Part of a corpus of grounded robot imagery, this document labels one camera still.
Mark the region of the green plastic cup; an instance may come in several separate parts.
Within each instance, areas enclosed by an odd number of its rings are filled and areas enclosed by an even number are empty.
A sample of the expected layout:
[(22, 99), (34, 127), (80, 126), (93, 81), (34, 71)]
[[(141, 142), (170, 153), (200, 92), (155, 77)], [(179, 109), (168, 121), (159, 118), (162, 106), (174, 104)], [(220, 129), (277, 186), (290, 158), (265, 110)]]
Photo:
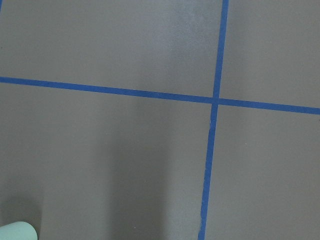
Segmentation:
[(0, 227), (0, 240), (38, 240), (38, 234), (31, 224), (18, 221)]

